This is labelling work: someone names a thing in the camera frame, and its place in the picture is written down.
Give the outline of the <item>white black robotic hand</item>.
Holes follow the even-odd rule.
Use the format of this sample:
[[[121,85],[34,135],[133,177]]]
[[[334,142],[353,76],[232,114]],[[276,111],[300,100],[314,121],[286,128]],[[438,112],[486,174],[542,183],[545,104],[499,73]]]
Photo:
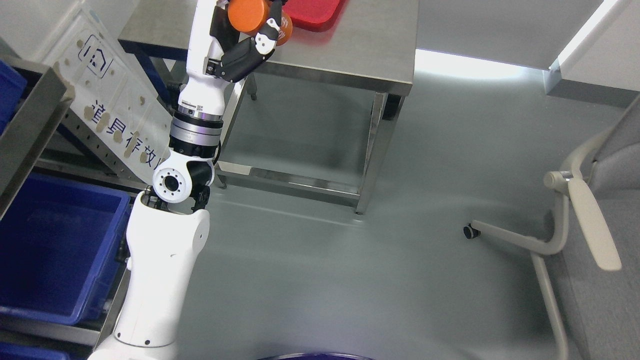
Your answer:
[[[178,111],[205,121],[224,114],[228,85],[245,79],[272,57],[277,47],[284,0],[270,0],[269,16],[256,35],[235,30],[228,18],[231,0],[199,0],[190,30],[186,73]]]

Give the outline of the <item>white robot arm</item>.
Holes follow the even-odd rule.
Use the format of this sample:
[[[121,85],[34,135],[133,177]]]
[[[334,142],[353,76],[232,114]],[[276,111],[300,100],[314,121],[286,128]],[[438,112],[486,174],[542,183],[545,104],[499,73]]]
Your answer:
[[[186,290],[210,233],[206,205],[222,133],[219,112],[174,114],[169,156],[137,194],[126,227],[130,281],[112,334],[91,360],[174,360]]]

